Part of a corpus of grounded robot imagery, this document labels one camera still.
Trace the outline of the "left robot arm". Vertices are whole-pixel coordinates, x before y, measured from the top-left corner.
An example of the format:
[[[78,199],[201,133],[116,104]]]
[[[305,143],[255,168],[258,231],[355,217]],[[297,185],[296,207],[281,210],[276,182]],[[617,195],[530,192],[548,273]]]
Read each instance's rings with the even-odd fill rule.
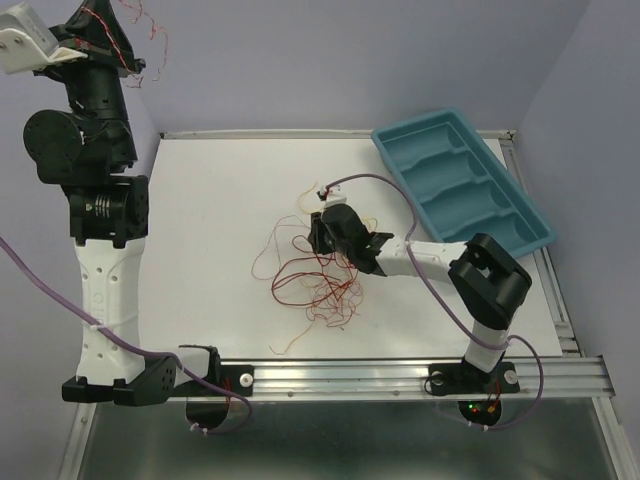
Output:
[[[142,349],[139,271],[148,234],[149,180],[131,176],[137,153],[122,80],[142,72],[107,1],[85,1],[51,28],[62,61],[35,74],[64,85],[68,111],[42,110],[23,140],[41,182],[59,186],[69,205],[70,235],[80,266],[84,322],[67,402],[148,406],[165,402],[182,365],[172,352]]]

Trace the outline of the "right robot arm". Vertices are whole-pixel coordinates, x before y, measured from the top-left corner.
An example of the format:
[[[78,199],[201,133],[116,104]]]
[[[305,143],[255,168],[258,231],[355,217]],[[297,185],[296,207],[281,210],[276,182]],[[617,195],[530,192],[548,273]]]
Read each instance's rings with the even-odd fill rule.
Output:
[[[308,241],[315,254],[337,253],[361,273],[380,277],[417,277],[447,314],[454,312],[433,287],[453,286],[473,319],[469,345],[459,364],[436,369],[441,386],[482,390],[498,379],[508,333],[524,303],[532,280],[529,273],[490,235],[469,241],[412,241],[368,230],[355,210],[334,204],[311,215]]]

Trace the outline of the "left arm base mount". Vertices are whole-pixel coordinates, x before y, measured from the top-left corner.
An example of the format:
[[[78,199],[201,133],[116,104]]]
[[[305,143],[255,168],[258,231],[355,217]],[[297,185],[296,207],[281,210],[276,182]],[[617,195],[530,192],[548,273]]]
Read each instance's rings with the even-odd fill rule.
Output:
[[[182,365],[199,378],[243,397],[253,395],[255,369],[246,363],[224,363],[219,351],[213,346],[182,344],[176,351]],[[202,386],[182,370],[176,370],[172,395],[175,397],[220,397],[208,387]]]

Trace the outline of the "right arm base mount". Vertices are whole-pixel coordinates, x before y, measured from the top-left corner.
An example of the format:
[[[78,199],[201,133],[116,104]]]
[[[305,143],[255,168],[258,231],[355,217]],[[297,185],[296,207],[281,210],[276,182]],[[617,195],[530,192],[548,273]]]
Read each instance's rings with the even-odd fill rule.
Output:
[[[499,361],[489,373],[486,373],[462,359],[459,362],[430,364],[424,390],[437,397],[479,396],[519,393],[520,385],[512,362]]]

